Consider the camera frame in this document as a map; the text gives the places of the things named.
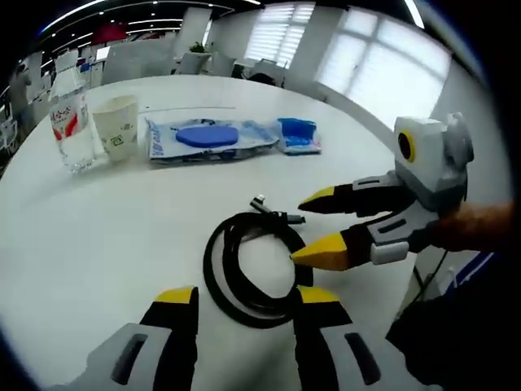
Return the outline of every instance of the blue sponge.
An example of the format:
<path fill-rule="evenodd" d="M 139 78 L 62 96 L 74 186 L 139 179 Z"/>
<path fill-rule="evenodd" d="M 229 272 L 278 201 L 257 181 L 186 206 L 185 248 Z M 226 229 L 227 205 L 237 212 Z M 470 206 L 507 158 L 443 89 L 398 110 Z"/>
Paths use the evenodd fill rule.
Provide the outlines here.
<path fill-rule="evenodd" d="M 222 147 L 235 144 L 239 140 L 239 132 L 231 126 L 196 126 L 179 130 L 176 140 L 197 148 Z"/>

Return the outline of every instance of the table surface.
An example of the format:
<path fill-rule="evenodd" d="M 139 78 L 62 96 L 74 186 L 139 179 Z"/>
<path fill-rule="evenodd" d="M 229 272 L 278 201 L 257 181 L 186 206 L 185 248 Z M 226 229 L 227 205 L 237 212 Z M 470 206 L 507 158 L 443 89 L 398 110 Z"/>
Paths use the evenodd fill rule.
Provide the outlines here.
<path fill-rule="evenodd" d="M 0 326 L 29 374 L 42 386 L 69 382 L 85 360 L 126 323 L 138 323 L 155 296 L 199 286 L 198 349 L 193 390 L 300 389 L 292 325 L 244 327 L 213 303 L 202 273 L 204 247 L 217 225 L 248 209 L 253 196 L 289 213 L 316 190 L 380 175 L 391 152 L 347 114 L 290 91 L 222 77 L 171 76 L 123 81 L 87 93 L 91 109 L 121 94 L 139 97 L 145 117 L 317 122 L 320 156 L 274 152 L 233 163 L 155 168 L 145 153 L 118 165 L 101 157 L 69 174 L 47 116 L 15 155 L 0 182 Z M 351 215 L 306 213 L 306 243 L 340 231 Z M 385 266 L 316 271 L 336 292 L 366 338 L 383 342 L 414 266 L 414 255 Z M 241 247 L 245 273 L 261 288 L 287 290 L 287 250 L 264 237 Z"/>

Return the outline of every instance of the paper cup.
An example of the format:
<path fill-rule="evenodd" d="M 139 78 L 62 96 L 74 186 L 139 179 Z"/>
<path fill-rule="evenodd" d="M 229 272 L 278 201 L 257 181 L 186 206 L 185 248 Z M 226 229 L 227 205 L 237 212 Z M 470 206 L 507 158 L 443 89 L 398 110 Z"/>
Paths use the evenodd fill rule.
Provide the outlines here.
<path fill-rule="evenodd" d="M 112 161 L 134 154 L 138 145 L 138 98 L 133 95 L 109 100 L 92 113 L 103 149 Z"/>

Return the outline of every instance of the plastic water bottle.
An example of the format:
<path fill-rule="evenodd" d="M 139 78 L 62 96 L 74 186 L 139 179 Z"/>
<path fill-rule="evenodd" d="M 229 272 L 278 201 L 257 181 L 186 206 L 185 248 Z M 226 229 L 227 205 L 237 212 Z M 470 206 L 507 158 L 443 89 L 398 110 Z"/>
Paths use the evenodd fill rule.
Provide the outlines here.
<path fill-rule="evenodd" d="M 92 165 L 94 140 L 85 101 L 85 81 L 76 68 L 78 51 L 56 59 L 56 79 L 49 96 L 50 123 L 63 162 L 75 173 Z"/>

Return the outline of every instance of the bottle label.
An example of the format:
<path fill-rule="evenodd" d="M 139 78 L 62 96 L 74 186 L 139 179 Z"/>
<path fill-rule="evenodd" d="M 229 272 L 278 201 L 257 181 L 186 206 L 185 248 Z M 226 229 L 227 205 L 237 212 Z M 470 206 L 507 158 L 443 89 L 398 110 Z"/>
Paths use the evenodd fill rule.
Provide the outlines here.
<path fill-rule="evenodd" d="M 61 100 L 50 109 L 50 123 L 58 141 L 80 133 L 89 124 L 85 94 Z"/>

